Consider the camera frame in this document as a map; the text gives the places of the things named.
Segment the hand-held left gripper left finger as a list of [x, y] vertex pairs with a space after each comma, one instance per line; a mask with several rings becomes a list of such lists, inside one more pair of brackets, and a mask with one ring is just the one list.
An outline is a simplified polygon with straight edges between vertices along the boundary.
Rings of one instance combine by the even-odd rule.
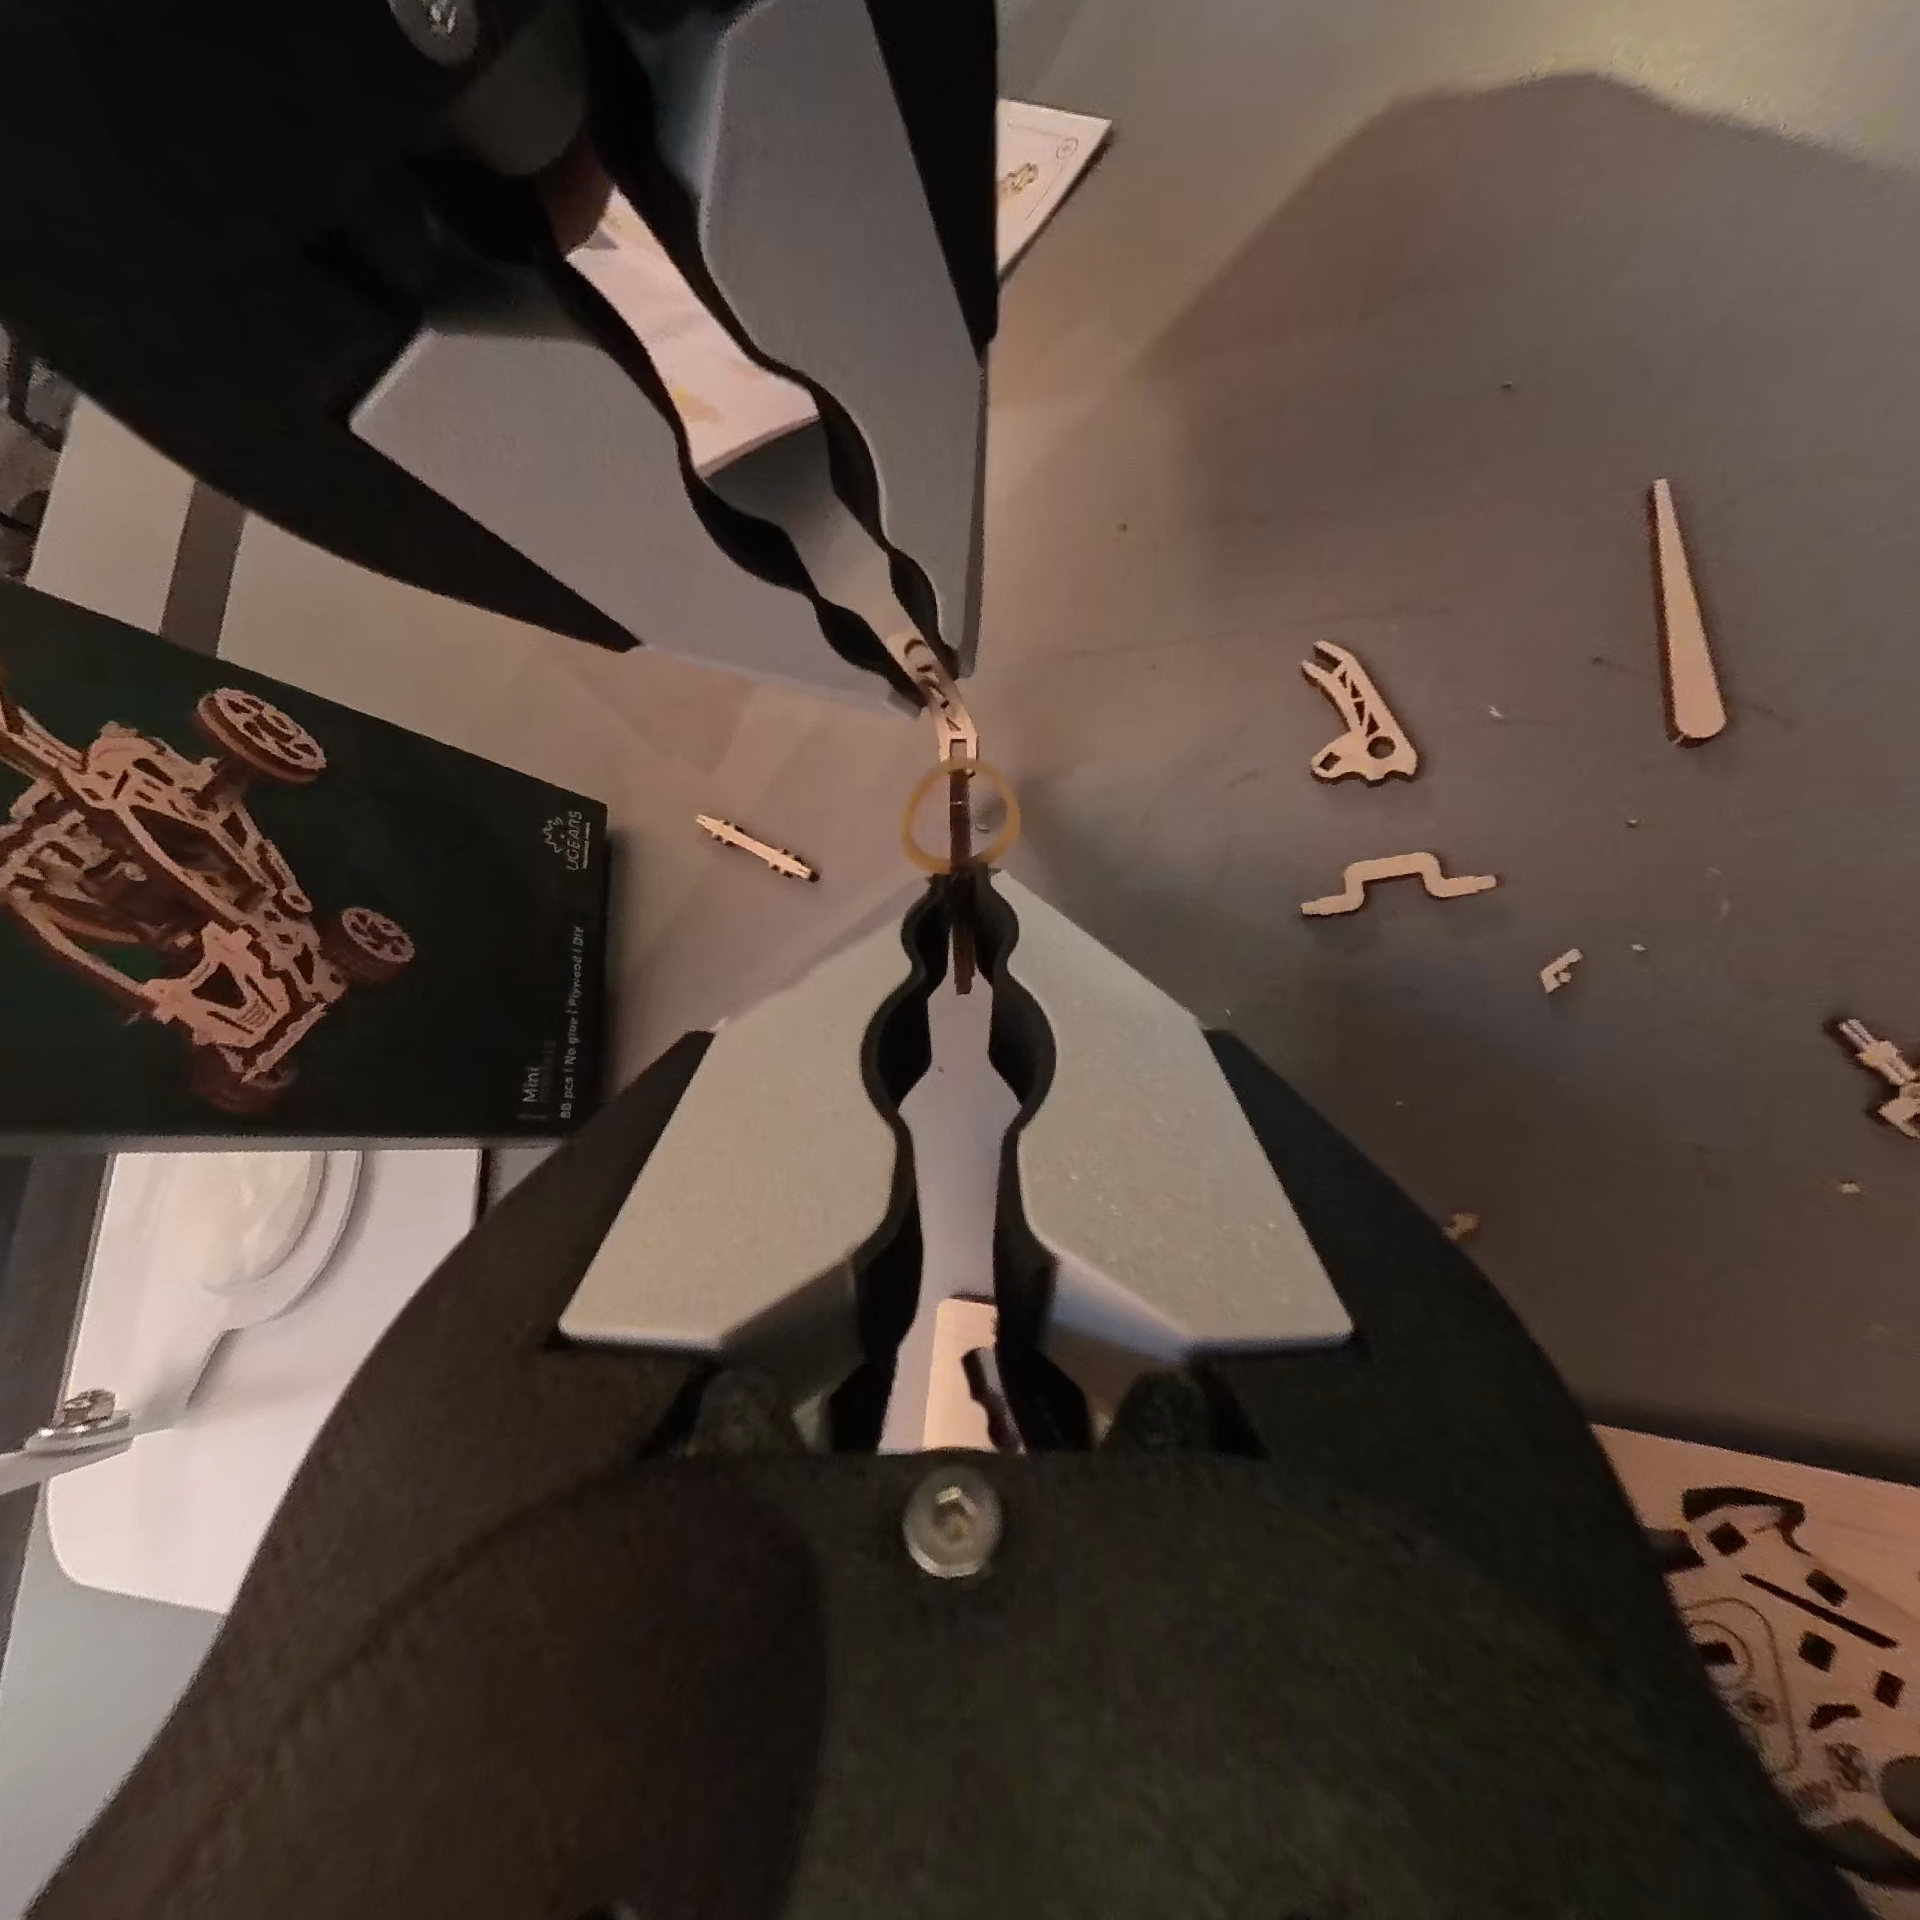
[[934, 886], [715, 1027], [574, 1289], [579, 1346], [773, 1378], [835, 1452], [876, 1452], [920, 1303], [904, 1098], [947, 974]]

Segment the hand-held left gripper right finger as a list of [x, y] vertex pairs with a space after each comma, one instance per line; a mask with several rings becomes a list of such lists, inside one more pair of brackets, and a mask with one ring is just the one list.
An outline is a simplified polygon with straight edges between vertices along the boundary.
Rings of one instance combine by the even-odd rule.
[[991, 1260], [1019, 1440], [1090, 1450], [1142, 1376], [1349, 1345], [1203, 1022], [1019, 881], [978, 883], [975, 955], [1015, 1098]]

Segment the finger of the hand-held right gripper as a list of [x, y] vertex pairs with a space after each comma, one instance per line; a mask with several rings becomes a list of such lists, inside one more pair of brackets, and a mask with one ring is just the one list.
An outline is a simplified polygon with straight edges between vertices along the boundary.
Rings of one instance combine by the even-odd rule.
[[827, 498], [974, 671], [999, 322], [995, 4], [598, 4], [597, 153], [731, 346], [805, 392]]
[[462, 278], [357, 403], [351, 433], [638, 648], [920, 706], [789, 536], [706, 486], [646, 343], [579, 260]]

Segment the tan rubber band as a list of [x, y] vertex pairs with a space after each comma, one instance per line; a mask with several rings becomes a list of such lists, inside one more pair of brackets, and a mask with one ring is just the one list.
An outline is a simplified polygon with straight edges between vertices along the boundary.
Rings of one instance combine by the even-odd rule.
[[902, 808], [902, 855], [941, 878], [999, 867], [1021, 834], [1018, 791], [987, 761], [950, 756], [919, 779]]

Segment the small notched wooden model part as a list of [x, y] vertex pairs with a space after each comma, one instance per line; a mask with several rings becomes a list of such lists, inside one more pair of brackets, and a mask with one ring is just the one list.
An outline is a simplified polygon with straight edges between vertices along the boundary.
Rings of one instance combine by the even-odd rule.
[[883, 644], [919, 695], [919, 704], [932, 726], [939, 761], [978, 763], [975, 722], [939, 649], [914, 630], [887, 633]]

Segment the dark green model kit box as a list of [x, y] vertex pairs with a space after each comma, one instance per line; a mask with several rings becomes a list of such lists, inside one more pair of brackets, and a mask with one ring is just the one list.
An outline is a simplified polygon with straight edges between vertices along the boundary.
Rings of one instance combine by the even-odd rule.
[[602, 802], [22, 584], [2, 667], [5, 1154], [591, 1115]]

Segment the white instruction sheet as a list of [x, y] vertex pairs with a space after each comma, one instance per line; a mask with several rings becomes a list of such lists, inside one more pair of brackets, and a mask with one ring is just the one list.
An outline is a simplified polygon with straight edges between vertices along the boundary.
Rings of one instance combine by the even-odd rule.
[[[997, 273], [1008, 278], [1108, 145], [1102, 116], [1038, 104], [997, 107]], [[758, 368], [706, 313], [640, 216], [613, 198], [568, 266], [648, 353], [688, 433], [700, 475], [819, 419], [784, 375]]]

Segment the thin notched wooden pin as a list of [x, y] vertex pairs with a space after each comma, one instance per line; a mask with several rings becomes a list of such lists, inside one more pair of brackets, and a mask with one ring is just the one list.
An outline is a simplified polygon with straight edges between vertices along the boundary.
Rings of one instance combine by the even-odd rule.
[[805, 886], [819, 883], [819, 872], [805, 862], [797, 852], [787, 849], [776, 849], [766, 840], [756, 836], [748, 827], [735, 826], [733, 822], [710, 817], [710, 814], [694, 814], [692, 823], [720, 849], [728, 849], [740, 852], [763, 867], [767, 873], [774, 873], [787, 881], [797, 881]]

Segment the zigzag wooden part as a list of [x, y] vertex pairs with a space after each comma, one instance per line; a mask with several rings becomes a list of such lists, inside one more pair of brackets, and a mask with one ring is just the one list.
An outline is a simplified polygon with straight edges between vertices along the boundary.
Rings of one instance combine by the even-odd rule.
[[1488, 897], [1500, 890], [1495, 873], [1451, 873], [1439, 855], [1428, 851], [1373, 855], [1351, 862], [1335, 892], [1298, 905], [1304, 922], [1335, 922], [1363, 913], [1378, 890], [1415, 888], [1424, 899], [1451, 904]]

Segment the curved trussed wooden part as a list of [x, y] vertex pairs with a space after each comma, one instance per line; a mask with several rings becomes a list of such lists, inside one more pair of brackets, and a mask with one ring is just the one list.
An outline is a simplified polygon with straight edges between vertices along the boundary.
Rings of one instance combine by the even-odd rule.
[[1319, 640], [1312, 656], [1303, 660], [1303, 678], [1328, 699], [1339, 720], [1339, 732], [1309, 760], [1317, 783], [1381, 785], [1416, 778], [1422, 763], [1416, 747], [1354, 652]]

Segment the white plastic object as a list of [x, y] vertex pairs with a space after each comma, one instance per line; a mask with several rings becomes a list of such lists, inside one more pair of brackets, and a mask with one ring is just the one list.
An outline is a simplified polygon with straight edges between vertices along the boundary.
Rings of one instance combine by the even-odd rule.
[[114, 1158], [62, 1401], [106, 1440], [40, 1487], [82, 1588], [227, 1614], [347, 1384], [468, 1235], [476, 1148]]

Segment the laser-cut plywood sheet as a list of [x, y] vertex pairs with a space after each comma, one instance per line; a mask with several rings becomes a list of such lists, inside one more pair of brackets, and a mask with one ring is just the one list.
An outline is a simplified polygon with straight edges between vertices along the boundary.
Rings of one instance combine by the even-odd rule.
[[1595, 1433], [1774, 1790], [1875, 1915], [1915, 1915], [1915, 1487]]

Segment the cross-shaped wooden part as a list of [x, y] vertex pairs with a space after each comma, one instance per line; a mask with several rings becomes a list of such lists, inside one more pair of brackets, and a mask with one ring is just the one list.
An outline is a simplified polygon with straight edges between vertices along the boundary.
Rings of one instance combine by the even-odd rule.
[[1850, 1054], [1853, 1066], [1870, 1073], [1880, 1092], [1870, 1104], [1875, 1121], [1901, 1138], [1917, 1140], [1917, 1066], [1898, 1048], [1856, 1017], [1827, 1022], [1831, 1038]]

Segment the long tapered wooden part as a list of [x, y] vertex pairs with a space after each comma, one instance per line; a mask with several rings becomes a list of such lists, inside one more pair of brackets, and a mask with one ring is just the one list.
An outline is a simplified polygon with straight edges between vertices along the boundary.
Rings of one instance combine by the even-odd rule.
[[1674, 480], [1667, 475], [1647, 488], [1647, 538], [1667, 727], [1676, 745], [1703, 747], [1728, 730], [1731, 714], [1696, 594]]

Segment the metal bracket with bolt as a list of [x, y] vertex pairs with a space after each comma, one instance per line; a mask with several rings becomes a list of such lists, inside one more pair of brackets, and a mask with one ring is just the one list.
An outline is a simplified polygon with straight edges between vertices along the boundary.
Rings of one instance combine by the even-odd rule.
[[147, 1432], [138, 1410], [110, 1387], [87, 1387], [63, 1400], [55, 1415], [2, 1452], [2, 1500], [39, 1491], [45, 1481], [131, 1450]]

